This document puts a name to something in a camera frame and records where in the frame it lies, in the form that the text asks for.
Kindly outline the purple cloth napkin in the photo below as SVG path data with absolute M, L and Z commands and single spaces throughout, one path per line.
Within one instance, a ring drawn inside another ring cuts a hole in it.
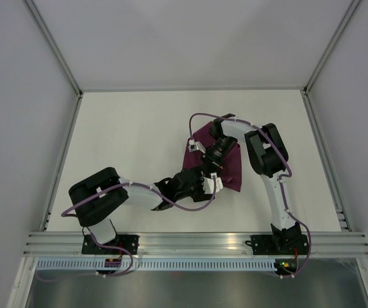
M 195 141 L 200 141 L 205 148 L 215 144 L 215 139 L 209 133 L 211 126 L 212 122 L 210 121 L 193 134 Z M 189 152 L 189 150 L 186 149 L 183 157 L 183 169 L 200 166 L 203 163 L 201 155 L 202 153 L 200 151 Z M 225 156 L 222 163 L 223 170 L 221 171 L 220 177 L 223 186 L 240 192 L 242 186 L 242 160 L 240 145 L 237 142 Z

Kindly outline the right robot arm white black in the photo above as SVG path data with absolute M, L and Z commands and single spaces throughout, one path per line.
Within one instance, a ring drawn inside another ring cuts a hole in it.
M 289 154 L 275 124 L 258 127 L 233 114 L 213 116 L 209 134 L 215 139 L 202 155 L 202 160 L 223 168 L 224 158 L 240 141 L 247 148 L 249 163 L 265 186 L 271 209 L 270 239 L 251 238 L 249 245 L 258 245 L 255 254 L 310 253 L 312 238 L 309 228 L 295 217 L 289 205 L 286 179 L 292 176 Z

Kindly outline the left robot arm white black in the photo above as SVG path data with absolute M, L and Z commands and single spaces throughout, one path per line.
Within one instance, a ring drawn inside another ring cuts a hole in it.
M 197 212 L 207 208 L 221 189 L 218 174 L 208 174 L 202 167 L 183 169 L 153 184 L 128 180 L 115 168 L 107 167 L 69 189 L 72 206 L 61 216 L 76 218 L 90 232 L 96 246 L 111 254 L 118 249 L 119 239 L 110 216 L 122 205 L 155 212 L 171 208 Z

